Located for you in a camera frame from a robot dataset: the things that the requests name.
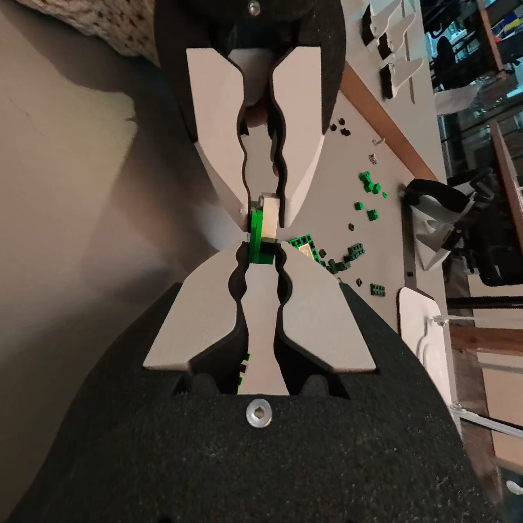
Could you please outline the bright green lego pieces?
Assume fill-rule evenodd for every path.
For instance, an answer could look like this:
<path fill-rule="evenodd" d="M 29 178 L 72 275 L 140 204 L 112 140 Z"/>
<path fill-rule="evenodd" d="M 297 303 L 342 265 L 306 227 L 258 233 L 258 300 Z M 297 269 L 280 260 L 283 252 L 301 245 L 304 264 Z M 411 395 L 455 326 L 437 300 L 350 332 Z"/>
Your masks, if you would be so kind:
<path fill-rule="evenodd" d="M 374 194 L 374 195 L 381 195 L 383 198 L 388 198 L 388 194 L 384 191 L 382 191 L 382 187 L 379 183 L 375 183 L 371 179 L 371 174 L 369 171 L 363 171 L 359 173 L 358 179 L 362 184 L 362 188 L 365 191 L 365 193 L 368 194 Z M 369 219 L 369 221 L 376 221 L 379 218 L 378 212 L 376 209 L 365 209 L 364 204 L 362 201 L 355 201 L 353 204 L 353 207 L 356 211 L 363 211 L 365 210 L 366 215 Z"/>

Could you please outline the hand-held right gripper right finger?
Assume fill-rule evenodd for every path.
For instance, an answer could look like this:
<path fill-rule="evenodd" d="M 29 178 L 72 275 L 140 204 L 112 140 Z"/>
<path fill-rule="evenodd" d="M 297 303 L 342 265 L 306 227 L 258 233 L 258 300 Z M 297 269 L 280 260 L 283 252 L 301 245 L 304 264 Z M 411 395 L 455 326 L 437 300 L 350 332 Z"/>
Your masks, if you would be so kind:
<path fill-rule="evenodd" d="M 339 281 L 288 242 L 278 245 L 277 327 L 285 343 L 333 373 L 376 370 Z"/>

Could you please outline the spare hand-held gripper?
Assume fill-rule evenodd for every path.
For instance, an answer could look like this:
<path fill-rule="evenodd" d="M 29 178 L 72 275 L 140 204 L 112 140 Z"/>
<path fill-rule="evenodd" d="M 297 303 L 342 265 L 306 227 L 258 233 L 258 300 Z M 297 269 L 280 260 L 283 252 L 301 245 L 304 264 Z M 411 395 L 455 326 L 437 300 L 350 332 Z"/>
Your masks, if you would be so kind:
<path fill-rule="evenodd" d="M 414 179 L 405 188 L 402 201 L 427 216 L 427 226 L 433 229 L 415 236 L 433 252 L 428 263 L 422 261 L 424 271 L 441 266 L 492 204 L 495 195 L 491 181 L 495 174 L 492 167 L 476 169 L 473 175 L 467 173 L 464 182 L 472 189 L 468 194 L 436 180 Z"/>

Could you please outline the person's left forearm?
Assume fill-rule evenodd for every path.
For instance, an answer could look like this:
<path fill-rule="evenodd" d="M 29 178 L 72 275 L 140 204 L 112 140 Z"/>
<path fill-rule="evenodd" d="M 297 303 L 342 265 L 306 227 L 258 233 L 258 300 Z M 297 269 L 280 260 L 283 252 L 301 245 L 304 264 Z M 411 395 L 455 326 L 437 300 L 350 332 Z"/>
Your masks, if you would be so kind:
<path fill-rule="evenodd" d="M 87 36 L 98 37 L 123 56 L 144 57 L 160 67 L 154 37 L 157 1 L 18 1 Z"/>

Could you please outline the person's left hand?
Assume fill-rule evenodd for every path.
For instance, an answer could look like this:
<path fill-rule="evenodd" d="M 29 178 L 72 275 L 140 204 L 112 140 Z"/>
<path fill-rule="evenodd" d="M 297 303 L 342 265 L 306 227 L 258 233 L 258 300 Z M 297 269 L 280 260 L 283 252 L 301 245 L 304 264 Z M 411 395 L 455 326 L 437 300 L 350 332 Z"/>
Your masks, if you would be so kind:
<path fill-rule="evenodd" d="M 245 122 L 248 129 L 264 126 L 268 121 L 267 109 L 263 103 L 245 108 Z"/>

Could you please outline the green lego assembly white brick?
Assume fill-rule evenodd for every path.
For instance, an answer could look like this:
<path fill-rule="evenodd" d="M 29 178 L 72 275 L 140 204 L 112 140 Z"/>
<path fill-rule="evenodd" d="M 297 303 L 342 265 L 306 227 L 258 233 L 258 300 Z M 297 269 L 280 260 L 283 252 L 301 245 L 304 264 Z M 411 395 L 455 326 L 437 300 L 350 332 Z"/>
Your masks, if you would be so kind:
<path fill-rule="evenodd" d="M 326 263 L 324 262 L 325 251 L 317 248 L 310 234 L 290 239 L 288 240 L 288 243 L 308 258 L 311 258 L 323 267 L 326 267 Z"/>

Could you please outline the black office chair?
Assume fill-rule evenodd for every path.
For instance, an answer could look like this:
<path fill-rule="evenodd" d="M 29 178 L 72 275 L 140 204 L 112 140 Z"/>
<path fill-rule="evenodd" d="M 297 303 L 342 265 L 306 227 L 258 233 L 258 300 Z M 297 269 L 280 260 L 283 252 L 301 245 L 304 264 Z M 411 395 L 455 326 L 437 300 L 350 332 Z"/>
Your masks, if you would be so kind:
<path fill-rule="evenodd" d="M 437 56 L 434 59 L 433 88 L 441 85 L 441 75 L 455 64 L 453 46 L 446 36 L 441 36 L 437 41 Z"/>
<path fill-rule="evenodd" d="M 451 256 L 461 258 L 465 269 L 489 287 L 522 284 L 522 253 L 504 198 L 494 198 L 481 211 Z"/>

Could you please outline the book stand with white base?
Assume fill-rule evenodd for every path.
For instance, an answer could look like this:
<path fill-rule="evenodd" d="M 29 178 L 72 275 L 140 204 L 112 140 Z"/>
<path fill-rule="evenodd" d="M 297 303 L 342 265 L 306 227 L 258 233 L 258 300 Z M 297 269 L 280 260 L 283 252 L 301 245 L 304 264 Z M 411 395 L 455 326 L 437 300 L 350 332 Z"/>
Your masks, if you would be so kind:
<path fill-rule="evenodd" d="M 443 326 L 450 317 L 440 314 L 436 302 L 404 287 L 400 289 L 398 294 L 398 308 L 401 338 L 415 353 L 432 379 L 454 420 L 459 419 L 522 440 L 522 428 L 520 426 L 512 426 L 488 416 L 475 414 L 452 401 L 450 371 L 443 330 Z"/>

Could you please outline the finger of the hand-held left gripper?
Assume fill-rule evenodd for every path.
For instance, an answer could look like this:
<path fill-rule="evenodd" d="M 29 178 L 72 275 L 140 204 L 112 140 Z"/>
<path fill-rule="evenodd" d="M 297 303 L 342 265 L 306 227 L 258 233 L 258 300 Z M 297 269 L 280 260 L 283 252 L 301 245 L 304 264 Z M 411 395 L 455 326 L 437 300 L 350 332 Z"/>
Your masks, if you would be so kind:
<path fill-rule="evenodd" d="M 300 211 L 323 147 L 321 66 L 320 47 L 295 47 L 271 73 L 281 228 L 290 227 Z"/>
<path fill-rule="evenodd" d="M 186 51 L 197 129 L 195 147 L 226 211 L 248 231 L 250 193 L 245 183 L 246 152 L 239 136 L 244 109 L 240 68 L 212 48 Z"/>

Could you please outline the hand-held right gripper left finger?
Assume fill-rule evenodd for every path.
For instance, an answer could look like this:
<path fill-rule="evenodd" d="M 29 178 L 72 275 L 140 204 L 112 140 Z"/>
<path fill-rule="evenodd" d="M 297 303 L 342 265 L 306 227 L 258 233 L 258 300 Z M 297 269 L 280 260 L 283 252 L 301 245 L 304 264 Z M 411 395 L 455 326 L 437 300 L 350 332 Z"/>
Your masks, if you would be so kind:
<path fill-rule="evenodd" d="M 237 241 L 198 266 L 183 282 L 143 362 L 148 370 L 234 371 L 246 353 L 242 308 L 249 245 Z"/>

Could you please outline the scattered dark green lego pieces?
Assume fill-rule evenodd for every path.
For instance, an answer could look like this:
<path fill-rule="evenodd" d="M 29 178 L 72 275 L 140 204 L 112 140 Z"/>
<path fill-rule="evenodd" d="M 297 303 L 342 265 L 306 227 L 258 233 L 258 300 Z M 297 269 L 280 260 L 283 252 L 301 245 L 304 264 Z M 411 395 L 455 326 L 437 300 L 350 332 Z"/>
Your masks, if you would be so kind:
<path fill-rule="evenodd" d="M 350 135 L 350 131 L 346 127 L 346 121 L 343 117 L 340 117 L 338 119 L 337 124 L 332 124 L 330 126 L 331 131 L 335 131 L 336 129 L 338 129 L 340 131 L 340 133 L 343 134 L 343 136 L 345 136 L 345 137 Z M 359 179 L 359 181 L 361 181 L 363 183 L 363 187 L 369 188 L 370 178 L 369 178 L 368 172 L 360 173 L 358 175 L 358 179 Z M 354 202 L 353 207 L 354 207 L 355 211 L 362 211 L 364 208 L 364 205 L 361 201 L 358 200 L 358 201 Z M 352 222 L 349 222 L 347 225 L 347 228 L 348 228 L 348 231 L 354 232 L 355 224 Z M 322 261 L 321 263 L 324 267 L 326 267 L 326 269 L 331 274 L 336 275 L 340 272 L 347 271 L 351 267 L 351 263 L 353 261 L 356 261 L 358 258 L 360 258 L 364 254 L 364 252 L 365 251 L 364 251 L 364 248 L 362 247 L 361 243 L 357 243 L 354 245 L 351 244 L 350 246 L 347 247 L 347 254 L 343 255 L 341 261 L 336 261 L 336 260 L 330 259 L 327 262 Z M 325 256 L 326 256 L 325 251 L 324 250 L 320 251 L 320 257 L 324 258 Z M 358 287 L 362 287 L 363 280 L 361 278 L 357 278 L 356 285 Z"/>

